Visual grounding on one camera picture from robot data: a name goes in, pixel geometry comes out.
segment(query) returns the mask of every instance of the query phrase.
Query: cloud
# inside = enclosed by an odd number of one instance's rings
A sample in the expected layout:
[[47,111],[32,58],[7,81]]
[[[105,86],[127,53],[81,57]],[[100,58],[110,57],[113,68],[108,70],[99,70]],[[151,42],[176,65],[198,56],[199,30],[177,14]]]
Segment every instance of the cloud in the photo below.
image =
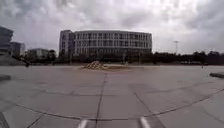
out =
[[121,29],[153,34],[153,50],[183,53],[220,46],[222,0],[1,0],[0,25],[28,48],[58,50],[63,29]]

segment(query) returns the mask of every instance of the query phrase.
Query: pavement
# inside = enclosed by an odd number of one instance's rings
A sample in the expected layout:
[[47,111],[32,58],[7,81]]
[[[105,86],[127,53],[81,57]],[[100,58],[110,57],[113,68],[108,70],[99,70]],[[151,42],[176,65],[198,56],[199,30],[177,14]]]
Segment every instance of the pavement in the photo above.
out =
[[0,128],[223,128],[224,67],[0,67]]

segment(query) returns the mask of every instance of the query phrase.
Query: building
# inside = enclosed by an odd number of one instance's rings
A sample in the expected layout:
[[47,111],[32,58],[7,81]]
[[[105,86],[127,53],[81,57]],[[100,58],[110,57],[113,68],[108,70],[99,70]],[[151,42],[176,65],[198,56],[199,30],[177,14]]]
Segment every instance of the building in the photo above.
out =
[[64,30],[60,33],[59,55],[72,57],[80,54],[144,54],[152,52],[150,33],[129,31],[76,31]]
[[25,55],[25,44],[19,42],[11,42],[10,55],[16,57]]
[[9,54],[13,31],[0,26],[0,54]]
[[46,59],[48,57],[48,50],[43,48],[30,49],[27,52],[27,56],[31,59]]

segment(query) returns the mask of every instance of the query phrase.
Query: curb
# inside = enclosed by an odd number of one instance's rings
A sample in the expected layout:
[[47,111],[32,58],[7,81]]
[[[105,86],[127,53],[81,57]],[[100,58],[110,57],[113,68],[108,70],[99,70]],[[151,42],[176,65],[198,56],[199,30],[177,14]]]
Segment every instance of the curb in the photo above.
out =
[[5,80],[10,80],[11,77],[9,75],[0,75],[0,82],[5,81]]
[[210,76],[224,79],[224,73],[210,73]]

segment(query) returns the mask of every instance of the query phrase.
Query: greenery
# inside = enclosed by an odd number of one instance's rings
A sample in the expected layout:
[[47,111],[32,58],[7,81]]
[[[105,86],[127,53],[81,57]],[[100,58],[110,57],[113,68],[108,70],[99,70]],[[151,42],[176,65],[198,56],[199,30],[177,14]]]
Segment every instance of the greenery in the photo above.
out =
[[76,56],[68,56],[60,53],[59,57],[56,58],[56,53],[54,50],[49,50],[47,57],[38,57],[30,55],[24,57],[25,62],[31,63],[43,63],[43,64],[52,64],[52,63],[90,63],[92,61],[98,60],[101,62],[111,62],[111,63],[141,63],[141,64],[194,64],[194,65],[223,65],[224,64],[224,54],[211,51],[208,54],[205,52],[194,52],[193,54],[183,54],[176,55],[173,53],[128,53],[126,56],[119,56],[115,54],[90,54],[86,56],[85,54],[80,54]]

